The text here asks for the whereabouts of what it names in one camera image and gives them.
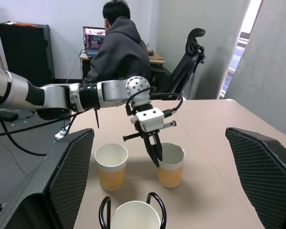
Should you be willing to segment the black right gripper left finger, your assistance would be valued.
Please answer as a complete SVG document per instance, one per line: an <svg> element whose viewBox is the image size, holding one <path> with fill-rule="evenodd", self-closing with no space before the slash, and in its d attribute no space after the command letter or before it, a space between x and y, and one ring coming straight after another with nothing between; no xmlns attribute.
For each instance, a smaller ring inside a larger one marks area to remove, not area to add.
<svg viewBox="0 0 286 229"><path fill-rule="evenodd" d="M0 212L0 229L73 229L89 172L93 129L58 140Z"/></svg>

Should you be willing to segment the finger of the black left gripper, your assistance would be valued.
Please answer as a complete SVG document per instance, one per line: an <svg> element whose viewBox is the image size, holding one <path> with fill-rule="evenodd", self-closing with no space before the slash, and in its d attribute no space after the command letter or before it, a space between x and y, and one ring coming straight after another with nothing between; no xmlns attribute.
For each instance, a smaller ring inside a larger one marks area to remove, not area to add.
<svg viewBox="0 0 286 229"><path fill-rule="evenodd" d="M153 144L151 143L149 137L146 137L143 140L144 140L144 144L145 144L148 155L150 156L155 166L158 167L159 166L158 155L157 155L158 140L156 139L155 136L152 136L152 139L153 139Z"/></svg>
<svg viewBox="0 0 286 229"><path fill-rule="evenodd" d="M160 138L158 133L155 133L153 135L153 140L154 140L154 151L155 151L155 155L157 157L158 160L162 161L163 159L163 155L162 155L162 144L160 142Z"/></svg>

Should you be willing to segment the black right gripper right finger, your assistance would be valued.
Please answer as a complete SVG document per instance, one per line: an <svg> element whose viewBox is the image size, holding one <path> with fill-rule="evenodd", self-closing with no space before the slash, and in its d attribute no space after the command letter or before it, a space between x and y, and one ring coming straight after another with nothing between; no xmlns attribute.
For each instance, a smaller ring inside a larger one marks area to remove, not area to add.
<svg viewBox="0 0 286 229"><path fill-rule="evenodd" d="M286 229L286 148L268 136L228 127L242 188L265 229Z"/></svg>

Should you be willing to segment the orange and white paper cup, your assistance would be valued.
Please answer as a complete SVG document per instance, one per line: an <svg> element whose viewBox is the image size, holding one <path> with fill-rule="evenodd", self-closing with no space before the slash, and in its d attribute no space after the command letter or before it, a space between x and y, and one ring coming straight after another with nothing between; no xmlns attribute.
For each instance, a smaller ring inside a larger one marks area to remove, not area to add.
<svg viewBox="0 0 286 229"><path fill-rule="evenodd" d="M127 149L119 144L102 145L95 151L101 188L114 191L123 184L128 156Z"/></svg>
<svg viewBox="0 0 286 229"><path fill-rule="evenodd" d="M160 229L160 225L160 217L150 204L130 201L116 209L110 229Z"/></svg>
<svg viewBox="0 0 286 229"><path fill-rule="evenodd" d="M182 181L185 151L173 143L162 143L162 160L158 160L158 181L167 188Z"/></svg>

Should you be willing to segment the black office chair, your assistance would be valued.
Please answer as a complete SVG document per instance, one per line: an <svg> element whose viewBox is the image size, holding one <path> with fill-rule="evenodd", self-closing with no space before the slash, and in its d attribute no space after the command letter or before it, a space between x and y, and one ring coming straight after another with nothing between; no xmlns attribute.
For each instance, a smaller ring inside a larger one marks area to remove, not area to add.
<svg viewBox="0 0 286 229"><path fill-rule="evenodd" d="M157 88L155 100L176 100L177 97L163 95L163 93L181 94L183 92L190 76L195 73L198 64L204 63L206 60L204 47L197 41L198 37L203 37L204 35L205 30L200 28L195 28L189 33L185 45L185 54L172 73L169 73L164 68L152 69L151 86Z"/></svg>

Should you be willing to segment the wooden desk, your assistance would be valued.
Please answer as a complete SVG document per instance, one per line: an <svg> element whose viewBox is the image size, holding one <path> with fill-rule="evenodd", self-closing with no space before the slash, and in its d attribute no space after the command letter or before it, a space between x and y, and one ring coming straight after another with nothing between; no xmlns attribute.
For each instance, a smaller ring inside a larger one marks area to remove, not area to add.
<svg viewBox="0 0 286 229"><path fill-rule="evenodd" d="M85 78L85 77L87 77L87 74L91 69L91 65L90 65L91 58L89 58L84 51L81 51L81 54L79 57L81 60L82 78ZM165 61L155 51L153 51L152 56L149 56L149 61L150 61L150 65L151 65L153 74L165 72L165 70L163 68Z"/></svg>

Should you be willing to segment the black power adapter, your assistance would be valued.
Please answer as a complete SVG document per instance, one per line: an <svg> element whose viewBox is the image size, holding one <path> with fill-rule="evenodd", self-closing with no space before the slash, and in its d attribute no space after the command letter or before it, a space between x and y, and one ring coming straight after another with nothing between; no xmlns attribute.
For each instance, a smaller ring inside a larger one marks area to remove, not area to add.
<svg viewBox="0 0 286 229"><path fill-rule="evenodd" d="M19 115L17 113L8 111L0 111L0 115L2 120L5 122L13 122L19 118Z"/></svg>

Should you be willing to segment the person in dark hoodie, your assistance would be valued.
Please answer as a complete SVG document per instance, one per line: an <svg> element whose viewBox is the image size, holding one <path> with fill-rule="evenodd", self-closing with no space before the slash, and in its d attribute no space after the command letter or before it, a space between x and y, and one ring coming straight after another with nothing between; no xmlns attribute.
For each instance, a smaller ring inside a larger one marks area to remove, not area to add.
<svg viewBox="0 0 286 229"><path fill-rule="evenodd" d="M90 62L83 84L126 80L141 76L151 80L151 65L146 44L131 20L124 0L111 0L103 6L105 38L99 53Z"/></svg>

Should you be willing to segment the open laptop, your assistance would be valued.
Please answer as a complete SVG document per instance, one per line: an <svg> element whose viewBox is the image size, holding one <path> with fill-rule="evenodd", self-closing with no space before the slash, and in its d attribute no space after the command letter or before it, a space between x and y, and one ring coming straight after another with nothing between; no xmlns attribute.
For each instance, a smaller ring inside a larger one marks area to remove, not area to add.
<svg viewBox="0 0 286 229"><path fill-rule="evenodd" d="M84 50L89 58L99 53L104 37L105 28L83 26Z"/></svg>

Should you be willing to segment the window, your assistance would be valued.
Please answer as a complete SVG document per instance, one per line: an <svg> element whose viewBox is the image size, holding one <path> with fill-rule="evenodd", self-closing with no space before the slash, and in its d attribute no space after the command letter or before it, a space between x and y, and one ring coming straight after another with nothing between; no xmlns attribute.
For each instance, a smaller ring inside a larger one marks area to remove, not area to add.
<svg viewBox="0 0 286 229"><path fill-rule="evenodd" d="M259 12L261 10L264 0L250 0L250 4L246 11L243 23L241 26L240 34L237 38L237 43L234 51L234 55L230 61L227 75L223 83L220 99L225 97L226 91L229 87L229 84L232 81L233 75L239 65L240 59L245 51L245 48L248 44L249 38L251 36L252 30L256 24Z"/></svg>

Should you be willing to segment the large black case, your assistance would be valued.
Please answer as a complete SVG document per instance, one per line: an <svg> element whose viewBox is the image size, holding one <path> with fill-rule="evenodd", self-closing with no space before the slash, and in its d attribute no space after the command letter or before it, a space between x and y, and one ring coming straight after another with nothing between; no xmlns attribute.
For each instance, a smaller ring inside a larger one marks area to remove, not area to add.
<svg viewBox="0 0 286 229"><path fill-rule="evenodd" d="M10 72L38 87L53 83L49 25L3 22L0 23L0 39Z"/></svg>

